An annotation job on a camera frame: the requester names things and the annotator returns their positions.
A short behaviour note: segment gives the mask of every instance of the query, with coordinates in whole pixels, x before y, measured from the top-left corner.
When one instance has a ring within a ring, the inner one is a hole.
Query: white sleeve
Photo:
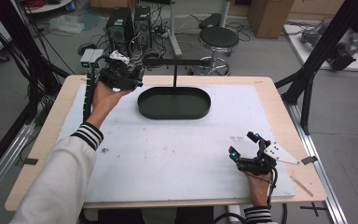
[[[60,140],[10,223],[76,223],[102,140],[88,123]]]

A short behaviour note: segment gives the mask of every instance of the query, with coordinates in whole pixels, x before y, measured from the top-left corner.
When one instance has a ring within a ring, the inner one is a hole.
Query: gray floor
[[[84,14],[85,12],[87,10],[78,10],[72,15],[84,16],[88,14]],[[37,15],[35,19],[43,25],[42,23],[61,14],[67,12],[58,9]],[[192,17],[179,18],[177,27],[193,20]],[[231,21],[247,23],[246,18],[228,18],[228,22]],[[79,63],[80,56],[76,53],[77,48],[89,43],[91,38],[96,42],[98,37],[94,35],[103,34],[105,23],[106,19],[101,17],[95,27],[80,35],[55,31],[46,37],[76,74],[84,74]],[[199,30],[189,28],[197,26],[196,22],[189,22],[182,32],[196,34]],[[300,68],[301,63],[286,36],[259,39],[251,32],[246,34],[251,37],[249,42],[240,42],[230,57],[223,56],[232,67],[232,76],[271,77],[278,81]],[[210,55],[210,51],[200,46],[195,36],[179,35],[177,38],[184,59],[199,59]],[[166,42],[165,46],[167,53],[164,57],[173,58],[171,44]],[[48,48],[48,55],[53,63],[70,72],[51,48]],[[184,68],[179,69],[179,74],[185,75],[186,72]],[[146,74],[170,76],[173,70],[172,67],[166,69],[164,66],[147,71]],[[283,93],[286,89],[287,87],[281,88],[279,92]],[[26,105],[26,92],[27,82],[16,65],[12,61],[0,62],[0,140]],[[310,133],[348,222],[358,223],[358,72],[318,72],[312,94]],[[0,223],[8,223],[13,216],[13,213],[5,210],[4,204],[20,170],[21,168],[13,166],[0,185]],[[300,206],[311,206],[311,203],[288,204],[288,223],[332,223],[326,211],[319,210],[316,214],[313,210],[301,209]],[[324,203],[315,203],[315,206],[325,207]],[[218,216],[225,211],[225,207],[216,206],[215,210]],[[174,216],[174,212],[170,210],[154,209],[146,213],[150,217],[149,223],[169,223],[167,220],[172,220]],[[276,221],[281,221],[280,204],[273,204],[272,215]]]

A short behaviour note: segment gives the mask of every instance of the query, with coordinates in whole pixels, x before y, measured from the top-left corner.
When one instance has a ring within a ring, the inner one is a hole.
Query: stool
[[[197,72],[202,76],[208,76],[213,72],[220,76],[229,76],[231,71],[229,70],[228,63],[225,60],[218,58],[217,53],[232,52],[240,42],[238,36],[227,28],[213,26],[204,28],[200,31],[199,42],[203,47],[212,50],[212,56],[201,58],[202,61],[211,61],[211,66],[198,66]],[[217,70],[222,68],[226,68],[224,73],[220,73]]]

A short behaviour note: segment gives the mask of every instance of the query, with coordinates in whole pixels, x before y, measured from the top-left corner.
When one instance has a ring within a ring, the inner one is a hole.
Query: person's left hand
[[[121,97],[130,92],[113,91],[102,82],[98,82],[92,98],[92,112],[86,122],[100,128],[106,116],[115,108]]]

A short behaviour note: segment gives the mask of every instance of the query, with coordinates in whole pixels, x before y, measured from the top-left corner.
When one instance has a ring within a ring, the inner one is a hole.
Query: wooden table
[[[6,209],[17,209],[22,197],[43,168],[50,150],[55,145],[59,131],[65,121],[66,115],[76,97],[78,87],[85,84],[85,76],[68,77],[57,100],[52,107],[29,158],[38,159],[37,165],[24,165],[21,174],[11,191]],[[187,77],[179,76],[178,83],[190,84],[224,84],[224,85],[252,85],[260,98],[267,116],[267,120],[275,136],[275,140],[298,160],[308,157],[305,148],[296,132],[295,126],[287,113],[281,96],[269,77]],[[146,76],[144,84],[172,85],[172,76]],[[273,199],[273,203],[290,202],[317,202],[324,201],[326,193],[324,187],[312,164],[286,165],[296,196],[290,198]],[[249,199],[227,199],[208,201],[175,201],[175,202],[144,202],[144,203],[104,203],[85,204],[88,208],[107,207],[160,207],[184,205],[218,205],[250,203]]]

